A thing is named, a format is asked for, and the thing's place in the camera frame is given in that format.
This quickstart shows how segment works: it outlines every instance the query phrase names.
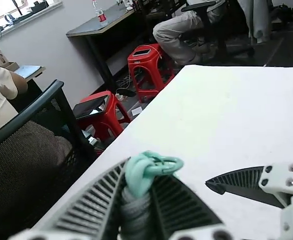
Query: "mint green rope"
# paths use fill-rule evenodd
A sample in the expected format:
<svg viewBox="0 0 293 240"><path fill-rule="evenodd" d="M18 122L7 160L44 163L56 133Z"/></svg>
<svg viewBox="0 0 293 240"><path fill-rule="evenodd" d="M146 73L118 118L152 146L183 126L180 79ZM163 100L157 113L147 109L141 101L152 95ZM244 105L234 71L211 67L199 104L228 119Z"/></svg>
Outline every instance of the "mint green rope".
<svg viewBox="0 0 293 240"><path fill-rule="evenodd" d="M171 175L182 167L183 161L177 157L145 151L128 160L124 176L130 193L141 198L150 190L155 176Z"/></svg>

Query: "red bottle label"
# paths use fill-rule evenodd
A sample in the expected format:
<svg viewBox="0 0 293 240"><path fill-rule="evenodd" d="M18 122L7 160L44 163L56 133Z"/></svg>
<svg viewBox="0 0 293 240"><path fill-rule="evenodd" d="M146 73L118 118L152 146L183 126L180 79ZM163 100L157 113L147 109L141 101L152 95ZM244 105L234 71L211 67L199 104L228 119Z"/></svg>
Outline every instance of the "red bottle label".
<svg viewBox="0 0 293 240"><path fill-rule="evenodd" d="M100 20L100 22L104 22L105 20L107 20L106 15L104 13L99 15L98 19Z"/></svg>

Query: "windowsill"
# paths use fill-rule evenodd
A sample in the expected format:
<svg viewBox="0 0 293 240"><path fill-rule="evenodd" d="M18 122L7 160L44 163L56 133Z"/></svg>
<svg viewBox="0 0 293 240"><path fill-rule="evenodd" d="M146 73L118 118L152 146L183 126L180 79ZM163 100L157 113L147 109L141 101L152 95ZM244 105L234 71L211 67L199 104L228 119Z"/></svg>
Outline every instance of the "windowsill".
<svg viewBox="0 0 293 240"><path fill-rule="evenodd" d="M47 7L46 9L44 9L44 10L42 10L42 11L40 11L40 12L38 12L38 13L32 15L32 16L30 16L29 18L27 18L27 19L25 19L25 20L23 20L23 21L21 21L21 22L19 22L17 24L14 24L12 26L6 27L2 31L2 38L3 38L4 35L12 32L12 31L14 31L14 30L16 30L16 29L18 29L20 27L22 27L23 25L25 25L25 24L27 24L27 23L29 23L29 22L37 19L38 17L41 17L42 15L44 15L44 14L46 14L48 12L51 12L52 10L54 10L54 9L56 9L56 8L62 6L62 5L63 5L63 2L62 1L57 2L57 3L52 4L51 6Z"/></svg>

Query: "white wall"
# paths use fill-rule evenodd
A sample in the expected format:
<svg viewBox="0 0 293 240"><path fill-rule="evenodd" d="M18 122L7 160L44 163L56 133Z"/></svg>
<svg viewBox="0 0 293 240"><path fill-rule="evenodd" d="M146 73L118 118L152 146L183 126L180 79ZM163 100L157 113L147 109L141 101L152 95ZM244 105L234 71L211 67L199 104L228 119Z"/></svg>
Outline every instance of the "white wall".
<svg viewBox="0 0 293 240"><path fill-rule="evenodd" d="M71 107L103 84L89 53L78 50L82 48L81 41L74 44L66 36L69 30L95 16L91 3L92 0L63 0L63 6L5 34L0 40L0 48L10 61L46 67L35 79L42 89L55 79L65 82L63 91ZM115 0L99 1L104 9L115 3ZM108 61L112 72L126 64L126 54L117 56Z"/></svg>

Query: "window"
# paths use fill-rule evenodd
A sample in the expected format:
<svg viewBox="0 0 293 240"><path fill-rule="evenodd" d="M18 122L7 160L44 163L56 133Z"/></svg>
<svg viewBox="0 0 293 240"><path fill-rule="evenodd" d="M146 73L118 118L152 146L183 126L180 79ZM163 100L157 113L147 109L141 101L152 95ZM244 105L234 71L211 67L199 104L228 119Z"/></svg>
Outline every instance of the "window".
<svg viewBox="0 0 293 240"><path fill-rule="evenodd" d="M31 12L31 7L34 6L35 1L36 0L15 0L23 15ZM59 2L58 0L46 1L49 3L49 5ZM0 26L5 26L8 24L4 18L6 14L11 14L14 18L18 18L21 16L16 6L14 5L13 0L0 0Z"/></svg>
<svg viewBox="0 0 293 240"><path fill-rule="evenodd" d="M21 11L28 7L28 0L16 0L18 7ZM0 0L0 18L3 18L5 14L18 13L16 6L12 0Z"/></svg>

